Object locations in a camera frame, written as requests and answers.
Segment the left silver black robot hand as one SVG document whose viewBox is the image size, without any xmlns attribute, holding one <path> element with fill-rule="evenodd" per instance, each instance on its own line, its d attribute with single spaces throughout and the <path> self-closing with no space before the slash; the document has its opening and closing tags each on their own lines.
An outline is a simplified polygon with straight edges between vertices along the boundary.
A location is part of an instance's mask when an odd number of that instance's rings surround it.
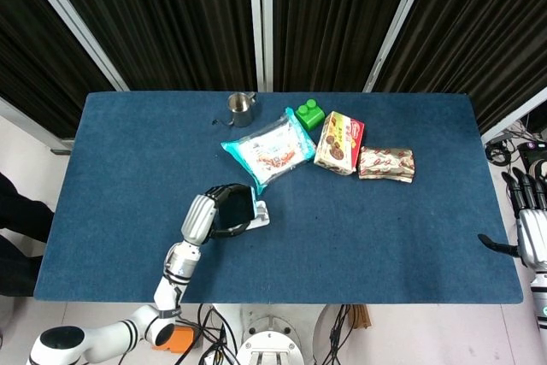
<svg viewBox="0 0 547 365">
<path fill-rule="evenodd" d="M 181 227 L 184 241 L 199 246 L 210 238 L 240 235 L 256 216 L 255 200 L 253 187 L 237 183 L 213 186 L 197 195 Z"/>
</svg>

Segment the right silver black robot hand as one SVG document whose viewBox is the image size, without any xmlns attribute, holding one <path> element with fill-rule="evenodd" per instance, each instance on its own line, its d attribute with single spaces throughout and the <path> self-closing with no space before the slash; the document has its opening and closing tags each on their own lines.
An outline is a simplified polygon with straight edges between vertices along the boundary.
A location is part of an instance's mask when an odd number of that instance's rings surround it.
<svg viewBox="0 0 547 365">
<path fill-rule="evenodd" d="M 517 244 L 501 244 L 485 234 L 479 241 L 497 253 L 518 258 L 536 273 L 546 273 L 546 184 L 519 168 L 502 172 L 515 215 Z"/>
</svg>

